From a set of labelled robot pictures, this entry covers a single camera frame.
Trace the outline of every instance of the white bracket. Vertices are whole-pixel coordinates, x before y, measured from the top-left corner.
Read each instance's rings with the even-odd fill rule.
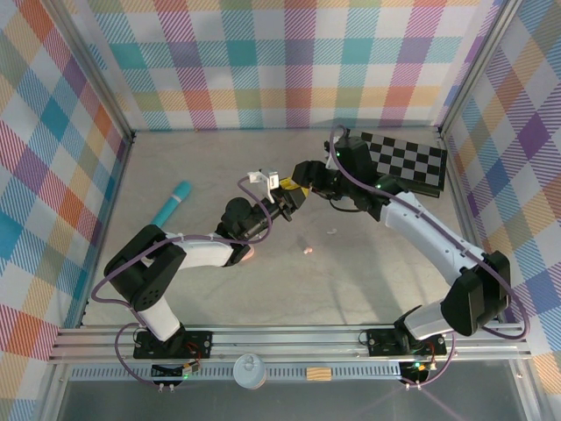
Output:
[[[333,145],[335,145],[337,143],[337,141],[339,140],[339,136],[335,136],[333,138]],[[335,163],[335,161],[333,160],[333,156],[331,155],[330,152],[325,151],[325,153],[327,154],[326,158],[327,158],[327,162],[325,163],[325,167],[327,169],[339,169],[337,167],[337,164]]]
[[[272,169],[260,169],[259,171],[247,173],[249,175],[249,182],[258,183],[259,191],[269,199],[269,202],[274,203],[271,190],[279,188],[279,173]]]

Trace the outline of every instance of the plaid fabric backdrop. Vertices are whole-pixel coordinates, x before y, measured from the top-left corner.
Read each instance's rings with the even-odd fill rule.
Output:
[[[433,125],[503,0],[66,0],[138,129]]]
[[[486,249],[509,256],[559,416],[561,1],[524,2],[453,127],[451,153]]]
[[[124,142],[39,0],[0,0],[0,419],[30,419]]]

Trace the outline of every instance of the gray floor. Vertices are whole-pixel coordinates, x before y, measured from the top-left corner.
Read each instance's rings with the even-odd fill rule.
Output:
[[[435,144],[430,129],[376,131]],[[214,231],[226,203],[243,193],[246,172],[323,158],[326,131],[140,133],[110,221],[100,268],[148,224],[175,185],[193,190],[165,225],[168,232]],[[425,206],[459,232],[450,191]],[[333,228],[337,233],[329,235]],[[313,253],[304,254],[311,246]],[[102,279],[101,271],[96,282]],[[192,268],[166,298],[184,324],[360,324],[393,322],[445,295],[440,274],[405,239],[366,214],[343,214],[311,196],[291,223],[278,219],[253,258],[233,268]],[[116,297],[108,286],[101,296]],[[124,308],[90,303],[85,325],[132,321]]]

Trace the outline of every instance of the metal frame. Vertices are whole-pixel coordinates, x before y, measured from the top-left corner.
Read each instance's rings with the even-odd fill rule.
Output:
[[[39,387],[40,399],[33,411],[33,421],[54,421],[58,418],[71,371],[68,364],[47,366]]]
[[[266,380],[268,382],[307,382],[308,362],[268,362],[266,364]],[[331,380],[400,380],[401,370],[397,361],[352,361],[352,362],[321,362],[316,367],[331,368]],[[131,369],[141,378],[152,378],[157,381],[179,381],[182,376],[151,376],[151,363],[134,363]],[[196,381],[222,380],[235,381],[233,362],[213,362],[203,364],[201,369],[188,376],[189,383]],[[71,382],[134,382],[124,368],[116,364],[74,364]]]
[[[450,151],[448,139],[441,136],[439,145]],[[451,154],[448,153],[448,166],[446,169],[448,175],[449,186],[452,192],[454,208],[458,215],[458,222],[462,234],[466,239],[476,246],[482,246],[481,238],[476,229],[473,215],[469,211],[469,203],[466,201],[466,194],[459,180],[459,172],[456,168]],[[499,320],[504,321],[504,315],[499,316]],[[527,419],[554,419],[550,404],[545,396],[543,385],[539,381],[539,377],[531,359],[511,360],[510,367],[513,377],[516,379],[515,385],[518,395],[522,401],[522,407]]]
[[[523,1],[524,0],[505,0],[505,3],[502,5],[493,27],[483,40],[483,47],[478,52],[477,57],[473,61],[473,64],[470,67],[458,94],[456,95],[456,98],[454,98],[450,109],[444,117],[441,125],[441,132],[444,136],[449,133],[451,127],[454,125],[454,122],[463,112],[475,85],[485,72],[487,65],[493,58],[494,52],[499,46],[505,31],[515,18],[516,12],[518,12],[518,9],[522,5]]]
[[[131,150],[133,144],[134,144],[133,142],[127,143],[125,146],[125,150],[123,153],[123,160],[121,164],[121,170],[119,171],[119,174],[117,175],[115,180],[115,185],[116,185],[115,192],[113,193],[113,197],[109,201],[109,209],[107,210],[107,221],[103,225],[102,231],[100,233],[100,238],[99,238],[100,251],[103,250],[103,247],[105,246],[105,241],[107,240],[107,231],[109,230],[110,216],[113,213],[113,209],[115,208],[115,204],[117,203],[117,199],[119,197],[119,193],[120,193],[119,187],[121,185],[121,181],[123,180],[126,167],[129,164],[129,159],[131,157]],[[72,323],[71,323],[72,326],[78,327],[82,322],[82,317],[84,315],[84,312],[86,311],[86,306],[88,305],[88,300],[91,294],[91,290],[94,288],[93,283],[96,277],[96,268],[99,265],[100,258],[101,258],[101,253],[97,253],[96,257],[94,258],[94,264],[92,270],[89,272],[88,278],[86,280],[86,285],[78,301],[78,305],[77,305],[78,310],[76,311],[75,316],[72,319]]]
[[[68,44],[72,51],[72,55],[82,68],[86,78],[91,83],[93,89],[99,96],[102,104],[107,112],[118,126],[121,133],[132,143],[134,139],[134,131],[129,126],[129,123],[121,111],[117,99],[114,97],[107,82],[103,78],[101,70],[96,64],[96,61],[91,55],[88,46],[84,42],[82,36],[77,31],[72,18],[70,17],[67,8],[58,0],[42,0],[46,11],[51,16],[54,24],[62,34],[62,38]]]
[[[121,326],[88,326],[63,329],[59,333],[51,363],[115,363],[115,337]],[[519,324],[489,324],[499,332],[515,335],[522,331]],[[280,362],[349,362],[349,361],[412,361],[418,356],[369,357],[368,349],[360,345],[359,335],[367,329],[392,329],[392,325],[236,325],[186,326],[188,331],[212,331],[212,352],[205,365],[214,362],[235,362],[245,353],[256,353],[265,363]],[[178,363],[178,360],[134,360],[133,330],[124,332],[119,351],[130,362]],[[529,358],[525,340],[506,341],[480,331],[473,336],[457,337],[454,360],[510,360]],[[450,349],[451,336],[446,337]],[[447,357],[438,356],[438,360]]]

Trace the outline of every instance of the purple cable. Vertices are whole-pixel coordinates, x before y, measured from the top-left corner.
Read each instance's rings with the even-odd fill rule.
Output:
[[[414,205],[404,201],[400,197],[397,197],[397,196],[394,196],[390,193],[387,193],[386,191],[376,189],[375,187],[369,186],[368,184],[364,184],[363,182],[360,182],[359,180],[354,178],[352,175],[350,175],[347,172],[347,170],[343,168],[343,166],[341,165],[341,163],[337,159],[337,154],[335,153],[335,140],[334,140],[334,138],[335,138],[335,130],[337,128],[343,129],[344,134],[346,133],[346,130],[347,130],[346,127],[344,127],[343,125],[335,125],[331,129],[331,133],[330,133],[330,156],[333,159],[333,161],[335,162],[335,165],[337,165],[337,168],[339,169],[339,171],[341,171],[341,173],[350,182],[353,182],[354,184],[356,184],[357,186],[359,186],[360,188],[362,188],[366,191],[370,191],[371,193],[374,193],[375,195],[383,196],[383,197],[386,197],[390,200],[396,201],[397,203],[399,203],[399,204],[405,206],[406,208],[412,210],[418,217],[423,218],[426,222],[428,222],[429,225],[432,226],[435,230],[437,230],[445,239],[449,240],[458,250],[464,251],[464,247],[458,241],[456,241],[456,239],[454,239],[443,227],[441,227],[432,218],[429,218],[425,213],[419,212],[418,209]],[[513,289],[510,288],[510,285],[508,285],[508,282],[506,282],[504,279],[502,279],[502,276],[500,276],[493,268],[491,268],[489,265],[487,265],[481,258],[476,256],[475,254],[473,254],[469,250],[465,252],[465,255],[467,257],[469,257],[470,259],[476,261],[479,266],[481,266],[485,271],[487,271],[507,291],[507,294],[509,294],[512,297],[512,299],[515,301],[516,305],[520,309],[520,312],[522,314],[522,320],[524,321],[524,327],[522,329],[522,333],[520,333],[519,335],[514,335],[514,336],[506,335],[504,333],[494,331],[493,329],[489,329],[488,327],[485,327],[485,326],[483,326],[482,329],[486,332],[492,333],[493,335],[498,336],[499,338],[503,338],[503,339],[518,340],[518,339],[526,338],[526,336],[529,333],[529,316],[528,316],[528,312],[524,308],[524,305],[520,301],[520,298],[518,298],[518,296],[513,291]]]
[[[124,325],[121,330],[119,332],[117,332],[117,336],[115,337],[115,355],[117,356],[117,359],[119,360],[119,362],[121,363],[121,365],[123,366],[124,370],[131,375],[132,377],[134,377],[136,380],[138,380],[141,383],[147,384],[148,386],[152,387],[152,388],[156,388],[159,389],[160,386],[158,386],[157,384],[150,382],[149,380],[143,379],[142,377],[140,377],[139,375],[137,375],[134,371],[132,371],[132,368],[130,368],[129,366],[126,365],[126,363],[124,362],[123,357],[121,356],[121,353],[119,352],[119,338],[121,338],[121,335],[123,334],[123,332],[128,329],[129,327],[139,327],[138,323],[129,323],[127,325]]]
[[[435,375],[431,379],[428,379],[426,382],[419,383],[419,385],[420,386],[425,386],[426,384],[431,384],[432,382],[435,382],[436,380],[438,380],[440,378],[440,376],[442,376],[444,374],[444,371],[446,371],[448,366],[450,366],[450,363],[452,362],[452,357],[454,356],[454,351],[456,351],[456,335],[454,334],[454,332],[452,332],[452,346],[450,348],[450,352],[448,353],[448,358],[446,359],[446,362],[444,363],[442,368],[438,371],[437,375]],[[413,382],[409,379],[406,379],[405,377],[402,377],[401,379],[406,383],[409,383],[413,386],[417,386],[416,382]]]

